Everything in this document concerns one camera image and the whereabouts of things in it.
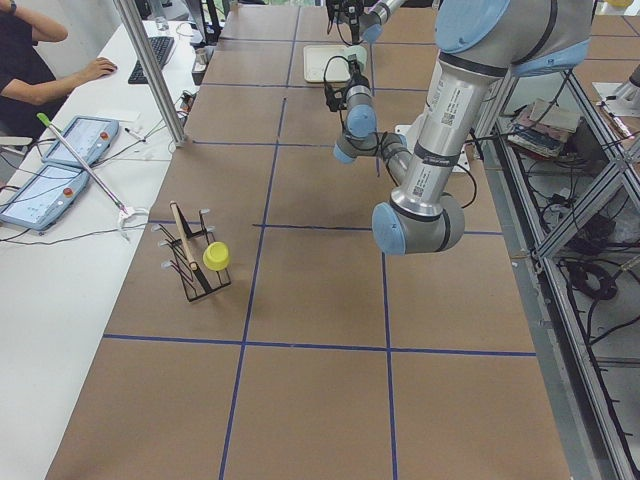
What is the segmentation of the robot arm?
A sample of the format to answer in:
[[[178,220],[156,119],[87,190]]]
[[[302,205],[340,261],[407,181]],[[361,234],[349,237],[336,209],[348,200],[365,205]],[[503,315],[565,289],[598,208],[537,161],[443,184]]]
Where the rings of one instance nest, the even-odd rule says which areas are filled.
[[[363,42],[373,44],[383,31],[383,26],[400,8],[427,8],[438,10],[442,1],[405,0],[332,0],[326,1],[326,33],[336,27],[341,41],[348,46]]]
[[[512,73],[530,77],[568,70],[588,52],[590,1],[446,1],[439,9],[435,94],[413,124],[417,137],[377,129],[371,90],[358,71],[344,96],[347,120],[335,157],[379,157],[397,185],[372,213],[372,231],[387,255],[453,247],[464,213],[444,188],[491,84]]]

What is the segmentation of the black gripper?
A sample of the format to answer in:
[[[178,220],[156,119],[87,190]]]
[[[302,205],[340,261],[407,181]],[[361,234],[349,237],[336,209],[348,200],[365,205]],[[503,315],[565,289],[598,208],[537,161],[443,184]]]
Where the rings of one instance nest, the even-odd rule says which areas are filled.
[[[360,44],[359,29],[365,29],[370,21],[366,17],[365,4],[360,0],[328,0],[325,2],[328,24],[331,30],[333,25],[345,24],[350,28],[351,44]]]
[[[372,92],[368,78],[362,73],[358,62],[349,64],[350,79],[347,82],[347,107],[371,105]]]

